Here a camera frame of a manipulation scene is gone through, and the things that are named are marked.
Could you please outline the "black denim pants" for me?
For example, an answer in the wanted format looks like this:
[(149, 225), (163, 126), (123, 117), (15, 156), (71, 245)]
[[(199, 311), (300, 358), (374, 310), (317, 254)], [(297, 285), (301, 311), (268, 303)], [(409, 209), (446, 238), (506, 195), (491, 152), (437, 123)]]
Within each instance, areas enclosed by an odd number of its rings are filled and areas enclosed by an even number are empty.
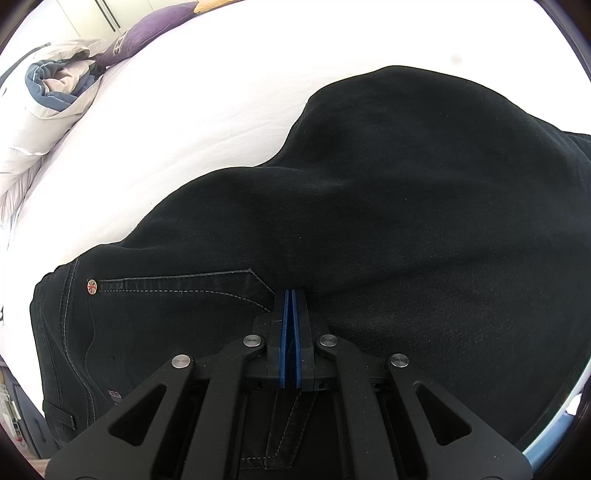
[(590, 138), (456, 77), (349, 78), (270, 161), (46, 275), (31, 317), (50, 479), (528, 479), (588, 380)]

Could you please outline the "white bed mattress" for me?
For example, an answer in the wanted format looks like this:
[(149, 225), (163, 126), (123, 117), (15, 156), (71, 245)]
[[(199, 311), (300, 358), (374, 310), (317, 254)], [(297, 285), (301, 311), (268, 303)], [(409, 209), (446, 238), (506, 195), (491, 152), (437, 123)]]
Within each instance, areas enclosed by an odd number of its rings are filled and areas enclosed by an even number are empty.
[(466, 78), (588, 132), (590, 81), (533, 1), (243, 1), (163, 34), (106, 74), (8, 234), (1, 353), (29, 357), (35, 283), (124, 237), (184, 182), (256, 165), (329, 83), (389, 65)]

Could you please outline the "purple cushion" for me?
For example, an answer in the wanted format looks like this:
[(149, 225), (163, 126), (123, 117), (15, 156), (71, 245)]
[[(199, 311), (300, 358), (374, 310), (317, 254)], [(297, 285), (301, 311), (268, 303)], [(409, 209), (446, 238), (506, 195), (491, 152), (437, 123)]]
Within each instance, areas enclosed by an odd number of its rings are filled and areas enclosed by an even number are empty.
[(122, 33), (95, 62), (104, 71), (127, 60), (164, 33), (194, 18), (197, 2), (170, 5), (153, 11)]

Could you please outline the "grey white duvet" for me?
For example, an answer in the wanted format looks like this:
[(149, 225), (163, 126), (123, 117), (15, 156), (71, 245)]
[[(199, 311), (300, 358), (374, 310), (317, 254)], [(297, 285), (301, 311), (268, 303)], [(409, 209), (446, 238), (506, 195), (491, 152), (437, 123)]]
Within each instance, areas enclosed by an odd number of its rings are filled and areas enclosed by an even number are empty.
[(87, 112), (103, 71), (105, 40), (33, 49), (1, 76), (1, 220), (10, 222), (42, 162)]

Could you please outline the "cream wardrobe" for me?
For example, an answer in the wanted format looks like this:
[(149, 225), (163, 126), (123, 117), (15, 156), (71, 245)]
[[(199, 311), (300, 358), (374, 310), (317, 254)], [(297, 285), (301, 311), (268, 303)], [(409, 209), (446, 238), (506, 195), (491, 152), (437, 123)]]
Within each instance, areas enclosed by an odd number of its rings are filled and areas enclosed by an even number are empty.
[(83, 38), (122, 33), (153, 12), (148, 0), (58, 0), (75, 31)]

